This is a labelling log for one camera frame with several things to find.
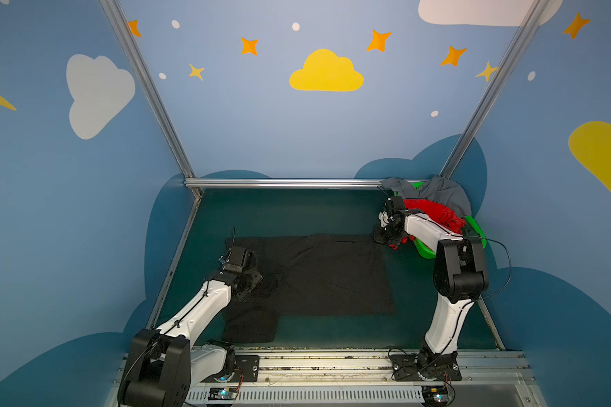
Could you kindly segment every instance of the robotic arm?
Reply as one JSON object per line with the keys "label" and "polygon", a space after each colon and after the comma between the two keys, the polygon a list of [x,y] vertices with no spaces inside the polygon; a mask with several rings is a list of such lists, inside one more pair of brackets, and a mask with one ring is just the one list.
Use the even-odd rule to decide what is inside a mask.
{"label": "robotic arm", "polygon": [[234,297],[244,299],[261,281],[253,252],[231,247],[222,267],[206,280],[199,292],[169,321],[156,330],[140,330],[133,338],[118,402],[130,407],[183,405],[191,381],[217,374],[227,381],[235,370],[233,346],[211,341],[191,352],[191,347],[212,320]]}
{"label": "robotic arm", "polygon": [[[457,367],[457,338],[464,319],[480,294],[489,287],[489,273],[480,238],[464,238],[433,221],[421,210],[408,210],[401,197],[390,197],[378,215],[374,230],[378,243],[398,245],[415,236],[436,254],[432,281],[437,289],[437,308],[425,334],[415,367],[421,380],[437,380],[445,374],[461,380]],[[411,373],[397,370],[395,379]]]}

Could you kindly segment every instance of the white cloud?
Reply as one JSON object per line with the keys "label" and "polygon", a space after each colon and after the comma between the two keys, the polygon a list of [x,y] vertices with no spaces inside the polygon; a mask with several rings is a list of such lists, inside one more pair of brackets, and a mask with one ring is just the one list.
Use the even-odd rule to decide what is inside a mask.
{"label": "white cloud", "polygon": [[70,126],[84,140],[95,137],[133,98],[136,85],[131,74],[108,58],[77,54],[66,67],[68,89],[75,102]]}
{"label": "white cloud", "polygon": [[[541,24],[550,20],[563,0],[550,0]],[[431,24],[521,25],[534,0],[421,0],[419,16]]]}

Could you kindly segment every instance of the green mat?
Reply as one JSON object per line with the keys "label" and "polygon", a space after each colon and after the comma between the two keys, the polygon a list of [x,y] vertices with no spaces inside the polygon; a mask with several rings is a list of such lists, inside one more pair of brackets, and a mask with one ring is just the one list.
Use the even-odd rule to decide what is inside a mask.
{"label": "green mat", "polygon": [[[314,233],[371,233],[385,196],[363,190],[206,190],[174,274],[159,323],[167,321],[218,268],[224,240],[237,236],[304,236]],[[383,246],[397,314],[370,316],[284,316],[274,342],[258,346],[298,348],[419,348],[432,322],[437,291],[433,260],[419,256],[414,244],[398,250]],[[219,339],[219,314],[197,343]],[[489,327],[475,305],[459,338],[461,349],[496,349]]]}

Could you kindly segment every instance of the gray cloth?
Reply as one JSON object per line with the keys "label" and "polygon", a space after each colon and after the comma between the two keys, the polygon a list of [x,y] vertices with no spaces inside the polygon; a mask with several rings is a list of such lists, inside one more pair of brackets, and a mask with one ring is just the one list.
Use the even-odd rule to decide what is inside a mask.
{"label": "gray cloth", "polygon": [[452,209],[459,217],[471,216],[470,201],[464,188],[442,176],[435,175],[416,189],[400,178],[389,178],[381,181],[381,184],[398,192],[403,199],[427,199]]}

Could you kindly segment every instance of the yellow cloud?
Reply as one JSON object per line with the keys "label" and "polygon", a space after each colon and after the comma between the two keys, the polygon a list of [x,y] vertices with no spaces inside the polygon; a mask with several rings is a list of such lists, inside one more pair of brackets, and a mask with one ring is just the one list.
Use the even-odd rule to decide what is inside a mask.
{"label": "yellow cloud", "polygon": [[357,91],[364,77],[355,72],[353,62],[338,57],[330,50],[317,50],[308,56],[299,69],[290,76],[290,86],[297,91]]}
{"label": "yellow cloud", "polygon": [[611,124],[588,122],[568,141],[575,158],[611,191]]}

